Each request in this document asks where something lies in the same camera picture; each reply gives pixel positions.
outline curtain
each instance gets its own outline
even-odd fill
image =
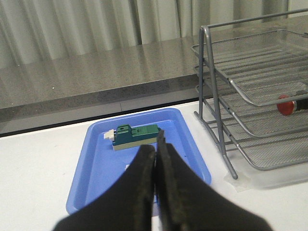
[[[0,68],[198,34],[287,0],[0,0]]]

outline small white piece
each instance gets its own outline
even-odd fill
[[[109,139],[110,141],[115,141],[115,131],[113,129],[107,131],[104,134],[104,139]]]

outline red bottle cap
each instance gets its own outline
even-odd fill
[[[288,98],[288,95],[281,95],[279,96],[278,99],[284,99],[284,98]],[[294,101],[289,101],[289,102],[285,102],[285,103],[279,103],[277,104],[277,108],[278,111],[283,114],[284,116],[289,116],[290,114],[293,113],[294,111]]]

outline metal frame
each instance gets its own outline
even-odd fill
[[[221,113],[220,113],[220,99],[218,97],[218,89],[217,89],[217,80],[216,80],[216,74],[219,73],[219,70],[215,68],[214,64],[214,57],[213,57],[213,51],[212,51],[212,40],[211,40],[211,33],[210,29],[220,26],[227,26],[227,25],[233,25],[238,23],[245,23],[250,21],[256,21],[260,19],[266,19],[266,18],[273,18],[283,15],[289,15],[294,13],[302,13],[302,12],[308,12],[308,8],[301,9],[301,10],[294,10],[294,11],[288,11],[284,13],[274,13],[274,14],[267,14],[260,17],[255,18],[246,18],[246,19],[240,19],[240,20],[234,20],[231,22],[226,23],[219,23],[219,24],[212,24],[208,26],[201,26],[199,30],[199,53],[195,52],[198,55],[199,58],[199,112],[194,112],[194,114],[199,118],[200,122],[205,126],[205,128],[210,132],[211,137],[213,138],[214,142],[216,143],[222,158],[224,159],[232,177],[234,179],[238,179],[238,175],[236,171],[234,170],[234,167],[232,166],[226,152],[226,143],[224,140],[224,132],[230,137],[231,141],[233,141],[234,144],[236,144],[239,147],[239,144],[233,139],[232,135],[229,133],[228,129],[224,126],[222,119],[221,119]],[[204,46],[206,45],[207,50],[207,60],[204,58]],[[218,137],[214,134],[212,128],[203,120],[203,91],[204,91],[204,80],[203,80],[203,71],[204,71],[204,64],[209,68],[209,73],[211,77],[211,89],[213,93],[213,100],[214,100],[214,110],[212,111],[212,114],[217,122],[217,130],[218,130]]]

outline red object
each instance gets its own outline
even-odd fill
[[[278,99],[284,99],[284,98],[288,98],[288,95],[281,95],[279,96]],[[284,116],[289,116],[290,114],[293,113],[294,111],[294,107],[295,107],[295,103],[294,101],[289,101],[289,102],[285,102],[285,103],[279,103],[277,104],[277,108],[278,111],[283,114]]]

